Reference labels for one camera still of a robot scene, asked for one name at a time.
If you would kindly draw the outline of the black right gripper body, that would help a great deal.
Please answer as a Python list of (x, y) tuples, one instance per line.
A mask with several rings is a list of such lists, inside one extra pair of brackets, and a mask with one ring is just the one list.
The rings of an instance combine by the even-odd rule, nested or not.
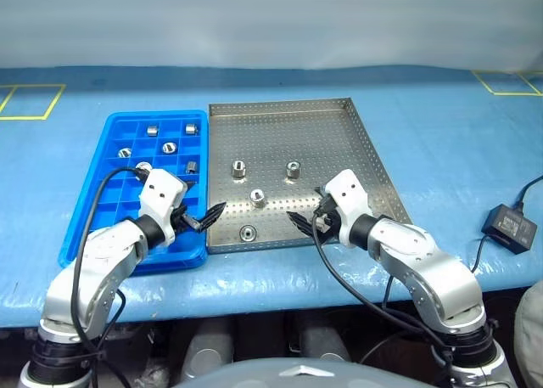
[(341, 218), (333, 199), (321, 199), (314, 211), (314, 217), (317, 238), (321, 243), (338, 237)]

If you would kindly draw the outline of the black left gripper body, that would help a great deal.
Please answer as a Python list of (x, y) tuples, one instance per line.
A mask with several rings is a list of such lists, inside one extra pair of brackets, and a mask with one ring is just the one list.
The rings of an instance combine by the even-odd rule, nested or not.
[(187, 214), (187, 207), (181, 204), (171, 213), (171, 227), (175, 234), (183, 233), (187, 230), (193, 230), (198, 233), (200, 230), (200, 222)]

